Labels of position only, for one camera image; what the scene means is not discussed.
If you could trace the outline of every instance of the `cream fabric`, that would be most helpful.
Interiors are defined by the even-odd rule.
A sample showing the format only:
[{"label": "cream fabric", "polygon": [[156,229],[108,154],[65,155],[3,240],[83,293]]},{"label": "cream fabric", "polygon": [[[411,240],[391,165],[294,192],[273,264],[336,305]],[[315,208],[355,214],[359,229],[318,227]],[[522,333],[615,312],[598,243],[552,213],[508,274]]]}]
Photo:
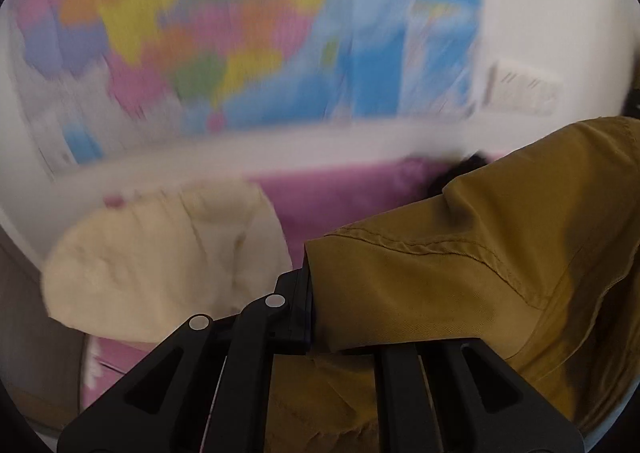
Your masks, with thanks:
[{"label": "cream fabric", "polygon": [[50,254],[42,292],[49,315],[69,327],[158,343],[193,314],[240,312],[290,269],[262,189],[220,182],[94,212]]}]

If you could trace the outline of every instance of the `white wall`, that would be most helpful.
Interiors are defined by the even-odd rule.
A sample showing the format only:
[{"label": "white wall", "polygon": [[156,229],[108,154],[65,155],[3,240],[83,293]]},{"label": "white wall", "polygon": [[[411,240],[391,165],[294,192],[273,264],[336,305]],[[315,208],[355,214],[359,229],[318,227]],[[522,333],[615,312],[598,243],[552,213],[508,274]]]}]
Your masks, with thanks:
[{"label": "white wall", "polygon": [[462,123],[366,122],[225,134],[109,160],[55,181],[20,118],[0,10],[0,224],[39,264],[66,227],[105,194],[202,176],[255,174],[395,159],[407,154],[508,152],[568,123],[620,112],[634,55],[633,0],[485,0],[477,94],[498,58],[559,75],[555,114],[478,112]]}]

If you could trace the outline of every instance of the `colorful wall map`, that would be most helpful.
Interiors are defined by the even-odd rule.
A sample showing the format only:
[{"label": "colorful wall map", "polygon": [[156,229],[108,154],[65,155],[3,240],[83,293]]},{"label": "colorful wall map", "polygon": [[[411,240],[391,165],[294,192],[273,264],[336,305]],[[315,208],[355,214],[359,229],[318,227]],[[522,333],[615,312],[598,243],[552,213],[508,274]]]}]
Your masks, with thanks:
[{"label": "colorful wall map", "polygon": [[469,111],[481,0],[12,0],[53,173],[284,123]]}]

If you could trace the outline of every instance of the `pink bedsheet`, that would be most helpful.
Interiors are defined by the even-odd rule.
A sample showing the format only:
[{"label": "pink bedsheet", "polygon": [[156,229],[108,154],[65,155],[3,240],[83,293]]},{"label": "pink bedsheet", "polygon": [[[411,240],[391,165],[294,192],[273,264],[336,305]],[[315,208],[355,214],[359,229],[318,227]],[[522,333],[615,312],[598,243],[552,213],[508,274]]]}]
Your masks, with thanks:
[{"label": "pink bedsheet", "polygon": [[[293,267],[302,265],[307,240],[425,197],[447,164],[411,158],[399,162],[256,178],[276,210]],[[118,341],[91,337],[84,363],[82,407],[111,388],[146,353]]]}]

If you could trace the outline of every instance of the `triangular cutout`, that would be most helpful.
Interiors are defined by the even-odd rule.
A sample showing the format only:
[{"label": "triangular cutout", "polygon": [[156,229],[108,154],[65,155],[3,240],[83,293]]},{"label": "triangular cutout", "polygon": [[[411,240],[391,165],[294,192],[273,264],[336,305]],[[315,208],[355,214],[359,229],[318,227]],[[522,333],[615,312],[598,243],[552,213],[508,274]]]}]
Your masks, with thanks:
[{"label": "triangular cutout", "polygon": [[175,371],[178,369],[183,350],[173,349],[136,386],[124,396],[127,404],[152,415],[160,411]]},{"label": "triangular cutout", "polygon": [[520,400],[518,391],[473,348],[464,347],[462,354],[478,387],[482,405],[488,413],[498,413]]}]

